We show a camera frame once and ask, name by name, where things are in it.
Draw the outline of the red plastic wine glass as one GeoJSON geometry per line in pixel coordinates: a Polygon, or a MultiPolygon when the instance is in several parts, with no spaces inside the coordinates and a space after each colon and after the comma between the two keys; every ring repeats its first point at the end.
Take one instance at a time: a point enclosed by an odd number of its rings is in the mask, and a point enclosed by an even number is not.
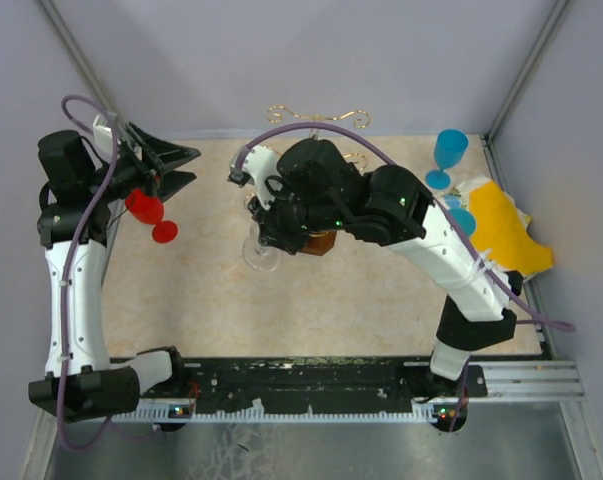
{"type": "Polygon", "coordinates": [[[137,221],[152,227],[151,236],[155,242],[167,244],[177,237],[178,226],[164,219],[165,209],[159,198],[134,189],[125,199],[125,207],[137,221]]]}

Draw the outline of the blue wine glass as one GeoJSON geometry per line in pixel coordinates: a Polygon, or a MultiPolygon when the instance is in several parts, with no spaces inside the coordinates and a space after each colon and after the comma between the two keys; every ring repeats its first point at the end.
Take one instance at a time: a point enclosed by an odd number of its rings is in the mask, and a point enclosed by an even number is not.
{"type": "Polygon", "coordinates": [[[446,194],[443,201],[453,219],[460,226],[467,237],[471,237],[476,231],[477,222],[473,214],[469,211],[458,196],[446,194]]]}
{"type": "Polygon", "coordinates": [[[439,133],[433,150],[437,168],[426,174],[426,185],[436,190],[448,188],[451,184],[448,171],[462,160],[468,145],[468,137],[462,131],[447,129],[439,133]]]}

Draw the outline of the blue wine glass front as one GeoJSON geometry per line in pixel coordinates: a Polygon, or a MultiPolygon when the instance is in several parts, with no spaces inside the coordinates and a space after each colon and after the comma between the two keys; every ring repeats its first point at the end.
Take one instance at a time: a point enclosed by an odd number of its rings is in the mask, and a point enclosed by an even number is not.
{"type": "Polygon", "coordinates": [[[453,219],[460,226],[467,237],[471,237],[476,231],[477,222],[473,214],[469,211],[458,196],[446,194],[443,201],[453,219]]]}

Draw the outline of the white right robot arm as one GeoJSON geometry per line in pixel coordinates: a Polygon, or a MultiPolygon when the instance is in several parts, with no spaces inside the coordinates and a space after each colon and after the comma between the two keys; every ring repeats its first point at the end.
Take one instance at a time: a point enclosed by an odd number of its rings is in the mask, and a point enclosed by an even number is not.
{"type": "Polygon", "coordinates": [[[282,156],[251,147],[239,170],[254,185],[249,211],[258,241],[289,255],[312,235],[343,231],[419,267],[446,293],[427,380],[442,396],[463,383],[472,352],[509,340],[508,305],[522,277],[479,264],[430,190],[409,170],[383,165],[362,173],[328,140],[307,138],[282,156]]]}

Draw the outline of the clear wine glass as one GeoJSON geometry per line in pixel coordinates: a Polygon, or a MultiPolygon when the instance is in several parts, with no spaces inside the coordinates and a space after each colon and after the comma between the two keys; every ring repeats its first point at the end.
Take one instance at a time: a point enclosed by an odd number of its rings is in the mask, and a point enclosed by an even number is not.
{"type": "Polygon", "coordinates": [[[259,234],[259,225],[252,223],[249,235],[242,244],[243,260],[255,270],[272,272],[279,265],[280,253],[273,247],[262,245],[259,234]]]}

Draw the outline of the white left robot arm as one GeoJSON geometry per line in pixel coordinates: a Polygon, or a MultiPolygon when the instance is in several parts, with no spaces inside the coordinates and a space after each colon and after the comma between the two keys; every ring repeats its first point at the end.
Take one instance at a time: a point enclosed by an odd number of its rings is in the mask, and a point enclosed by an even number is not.
{"type": "Polygon", "coordinates": [[[168,200],[196,178],[183,167],[196,148],[153,137],[134,124],[117,161],[95,166],[75,130],[38,142],[48,177],[37,221],[51,282],[51,339],[44,377],[28,386],[30,402],[68,422],[134,411],[149,391],[182,394],[189,373],[174,346],[158,347],[114,365],[102,330],[102,281],[108,256],[111,203],[135,190],[168,200]]]}

